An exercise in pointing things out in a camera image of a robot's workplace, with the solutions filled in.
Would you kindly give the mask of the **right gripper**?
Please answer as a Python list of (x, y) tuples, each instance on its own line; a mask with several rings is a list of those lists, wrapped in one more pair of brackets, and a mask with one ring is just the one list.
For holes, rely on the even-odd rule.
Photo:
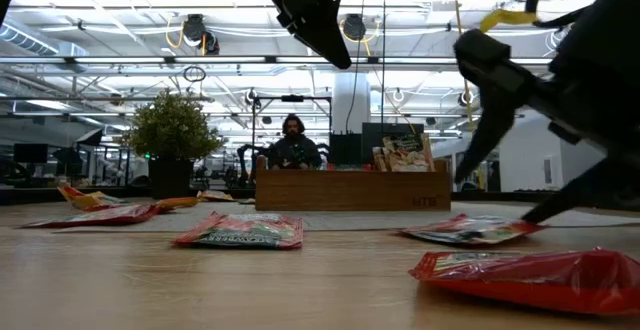
[(611, 157), (536, 205), (522, 221), (544, 222), (639, 181), (639, 0), (595, 0), (558, 46), (548, 80), (516, 63), (508, 45), (479, 29), (464, 33), (454, 53), (460, 73), (478, 87), (483, 109), (455, 183), (487, 158), (523, 106), (549, 118), (559, 137), (588, 140)]

